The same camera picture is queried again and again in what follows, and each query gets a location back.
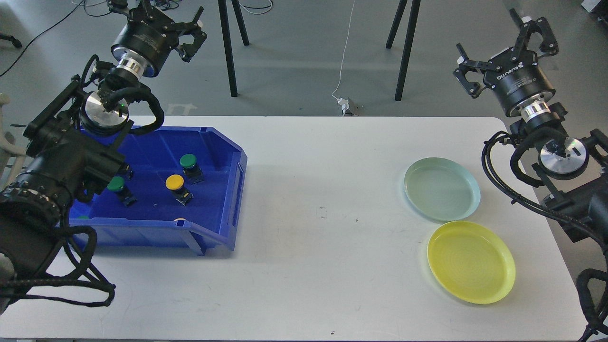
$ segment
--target green button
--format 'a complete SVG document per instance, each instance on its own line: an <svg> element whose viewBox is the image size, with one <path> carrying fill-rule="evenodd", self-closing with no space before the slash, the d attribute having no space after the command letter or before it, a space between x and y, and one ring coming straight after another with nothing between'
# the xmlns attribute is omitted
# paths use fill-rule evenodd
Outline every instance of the green button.
<svg viewBox="0 0 608 342"><path fill-rule="evenodd" d="M106 189L111 192L121 191L122 188L125 187L125 180L121 176L115 176L112 178Z"/></svg>
<svg viewBox="0 0 608 342"><path fill-rule="evenodd" d="M196 156L188 153L187 155L183 155L179 159L179 165L181 165L185 169L189 169L196 164Z"/></svg>

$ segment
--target plate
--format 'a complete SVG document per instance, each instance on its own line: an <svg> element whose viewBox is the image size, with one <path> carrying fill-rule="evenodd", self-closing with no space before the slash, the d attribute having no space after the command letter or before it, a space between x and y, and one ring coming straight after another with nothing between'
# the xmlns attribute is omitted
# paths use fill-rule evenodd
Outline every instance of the plate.
<svg viewBox="0 0 608 342"><path fill-rule="evenodd" d="M492 231L473 222L440 226L427 247L437 281L454 296L475 304L504 298L515 283L515 261Z"/></svg>
<svg viewBox="0 0 608 342"><path fill-rule="evenodd" d="M407 198L416 209L443 222L470 216L481 199L475 177L445 158L424 158L413 163L407 169L404 185Z"/></svg>

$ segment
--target gray floor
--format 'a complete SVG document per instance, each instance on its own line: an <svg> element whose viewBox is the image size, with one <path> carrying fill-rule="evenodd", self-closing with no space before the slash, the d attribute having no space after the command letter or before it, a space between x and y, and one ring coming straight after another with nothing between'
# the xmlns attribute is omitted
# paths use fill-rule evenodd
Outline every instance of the gray floor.
<svg viewBox="0 0 608 342"><path fill-rule="evenodd" d="M241 3L256 6L267 2ZM423 1L400 102L393 97L407 12L393 49L384 47L396 4L396 0L356 0L354 5L342 83L336 95L353 99L362 115L492 116L510 124L513 120L504 117L489 91L477 100L470 99L452 71L458 58L457 42L476 60L487 60L513 45L518 31L507 11L514 7L532 18L545 16L551 23L559 54L543 59L541 66L557 90L554 101L570 111L564 124L570 135L587 136L593 128L607 130L608 30L584 11L580 1ZM238 97L229 92L217 3L186 0L167 14L177 21L189 21L198 5L205 7L202 21L209 39L189 64L172 54L159 77L144 81L167 114L339 115L339 106L330 94L338 83L352 0L275 0L268 14L244 13L250 46L241 44L230 8ZM15 35L25 44L73 7L68 0L0 0L0 32ZM105 13L104 5L89 11ZM0 78L0 91L12 98L5 107L5 126L32 120L67 85L71 75L81 73L92 54L111 61L109 47L124 23L120 15L93 18L80 8L41 36ZM10 44L0 43L0 70L18 54ZM148 114L145 105L132 106L131 112ZM449 127L437 129L440 134ZM575 182L561 186L568 190L594 179L598 169L591 167ZM573 244L557 224L550 224L573 277L587 267L604 268L599 249L592 242Z"/></svg>

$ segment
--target light blue plate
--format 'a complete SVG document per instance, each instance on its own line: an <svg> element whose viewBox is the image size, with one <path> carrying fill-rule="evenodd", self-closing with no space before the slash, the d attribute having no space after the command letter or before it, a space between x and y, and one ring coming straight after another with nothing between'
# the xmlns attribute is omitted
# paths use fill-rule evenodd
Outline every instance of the light blue plate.
<svg viewBox="0 0 608 342"><path fill-rule="evenodd" d="M475 212L481 193L477 181L460 164L445 158L424 158L407 169L407 198L424 216L457 221Z"/></svg>

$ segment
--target yellow plate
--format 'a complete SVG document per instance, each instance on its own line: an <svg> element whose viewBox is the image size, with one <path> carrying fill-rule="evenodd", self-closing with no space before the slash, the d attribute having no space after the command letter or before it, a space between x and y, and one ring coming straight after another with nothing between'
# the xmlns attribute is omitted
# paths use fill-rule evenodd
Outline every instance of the yellow plate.
<svg viewBox="0 0 608 342"><path fill-rule="evenodd" d="M515 283L515 261L509 248L492 231L473 222L440 226L430 238L427 257L437 281L467 302L497 302Z"/></svg>

